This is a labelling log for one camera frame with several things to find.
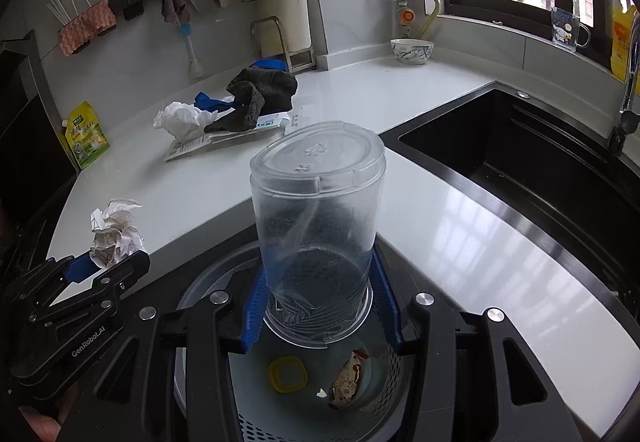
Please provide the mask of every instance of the bowl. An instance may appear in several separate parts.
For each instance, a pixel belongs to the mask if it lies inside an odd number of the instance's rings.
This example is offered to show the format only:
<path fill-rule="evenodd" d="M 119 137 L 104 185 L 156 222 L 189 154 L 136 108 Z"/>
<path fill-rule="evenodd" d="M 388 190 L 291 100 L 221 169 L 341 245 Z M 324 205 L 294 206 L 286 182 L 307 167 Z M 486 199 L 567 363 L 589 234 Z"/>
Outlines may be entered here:
<path fill-rule="evenodd" d="M 400 38 L 391 40 L 391 48 L 394 50 L 396 58 L 402 63 L 424 65 L 433 51 L 433 42 Z"/>

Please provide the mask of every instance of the dark gray cloth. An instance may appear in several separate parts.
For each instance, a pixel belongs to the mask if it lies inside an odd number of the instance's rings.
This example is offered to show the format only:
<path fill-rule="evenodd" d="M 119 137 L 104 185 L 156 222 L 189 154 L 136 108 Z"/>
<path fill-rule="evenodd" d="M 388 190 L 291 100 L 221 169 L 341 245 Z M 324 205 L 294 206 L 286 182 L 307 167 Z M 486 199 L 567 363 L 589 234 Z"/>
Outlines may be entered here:
<path fill-rule="evenodd" d="M 162 0 L 162 16 L 168 24 L 183 26 L 189 23 L 191 15 L 186 0 Z"/>
<path fill-rule="evenodd" d="M 207 133 L 246 132 L 255 128 L 260 115 L 288 112 L 298 81 L 282 70 L 247 67 L 229 82 L 226 90 L 236 97 L 235 110 L 207 126 Z"/>

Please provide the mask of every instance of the kitchen sink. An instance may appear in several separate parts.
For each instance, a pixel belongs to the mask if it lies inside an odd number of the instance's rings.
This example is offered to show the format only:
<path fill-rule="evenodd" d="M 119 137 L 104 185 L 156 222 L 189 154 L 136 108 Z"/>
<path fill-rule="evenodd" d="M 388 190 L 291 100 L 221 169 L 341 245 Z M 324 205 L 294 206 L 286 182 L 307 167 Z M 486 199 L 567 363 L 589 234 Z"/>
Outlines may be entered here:
<path fill-rule="evenodd" d="M 640 176 L 602 137 L 498 83 L 381 137 L 529 237 L 609 310 L 622 303 L 639 321 Z"/>

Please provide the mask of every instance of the blue plastic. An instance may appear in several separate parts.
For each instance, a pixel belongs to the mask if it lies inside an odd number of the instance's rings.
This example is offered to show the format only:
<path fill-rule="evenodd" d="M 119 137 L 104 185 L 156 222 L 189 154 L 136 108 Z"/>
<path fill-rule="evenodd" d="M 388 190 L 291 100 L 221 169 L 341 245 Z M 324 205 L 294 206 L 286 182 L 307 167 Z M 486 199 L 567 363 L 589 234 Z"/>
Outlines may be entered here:
<path fill-rule="evenodd" d="M 373 289 L 373 301 L 378 309 L 378 317 L 380 318 L 380 323 L 382 323 L 386 342 L 391 345 L 396 353 L 400 353 L 404 346 L 404 338 L 400 327 L 400 310 L 389 281 L 386 279 L 385 269 L 375 249 L 373 249 L 371 257 L 369 281 Z"/>
<path fill-rule="evenodd" d="M 227 103 L 226 101 L 220 101 L 219 99 L 211 99 L 204 92 L 200 92 L 193 102 L 193 106 L 200 110 L 206 110 L 207 112 L 225 112 L 231 108 L 234 108 L 233 102 Z"/>
<path fill-rule="evenodd" d="M 284 72 L 288 71 L 287 64 L 284 63 L 283 60 L 258 60 L 252 63 L 252 67 L 261 67 L 261 68 L 273 68 L 276 70 L 284 70 Z"/>
<path fill-rule="evenodd" d="M 64 275 L 66 281 L 80 283 L 89 278 L 89 276 L 93 276 L 99 270 L 100 267 L 95 265 L 94 260 L 89 257 L 89 251 L 87 251 L 84 255 L 69 263 Z"/>
<path fill-rule="evenodd" d="M 240 343 L 246 352 L 251 350 L 254 343 L 257 343 L 262 329 L 264 311 L 267 310 L 267 302 L 270 292 L 267 287 L 267 278 L 264 274 L 264 267 L 260 268 L 254 287 L 242 311 L 242 335 Z"/>

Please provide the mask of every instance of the metal screw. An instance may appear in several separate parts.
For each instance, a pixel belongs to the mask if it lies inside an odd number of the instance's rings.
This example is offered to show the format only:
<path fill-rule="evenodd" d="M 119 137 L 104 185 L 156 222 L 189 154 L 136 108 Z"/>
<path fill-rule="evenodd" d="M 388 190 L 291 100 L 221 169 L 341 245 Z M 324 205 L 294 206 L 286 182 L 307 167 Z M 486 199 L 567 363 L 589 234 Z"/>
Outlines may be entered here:
<path fill-rule="evenodd" d="M 504 312 L 499 308 L 490 308 L 486 311 L 486 315 L 491 321 L 495 321 L 496 323 L 504 320 Z"/>
<path fill-rule="evenodd" d="M 433 305 L 433 302 L 435 301 L 433 296 L 431 294 L 428 294 L 427 292 L 420 292 L 420 294 L 416 294 L 415 300 L 420 305 L 424 305 L 425 307 L 428 307 L 429 305 Z"/>
<path fill-rule="evenodd" d="M 222 305 L 229 301 L 229 295 L 225 291 L 213 291 L 209 295 L 209 300 L 216 305 Z"/>
<path fill-rule="evenodd" d="M 156 317 L 156 308 L 143 307 L 140 309 L 140 312 L 138 312 L 138 316 L 140 316 L 140 319 L 142 319 L 142 321 L 153 319 L 154 317 Z"/>

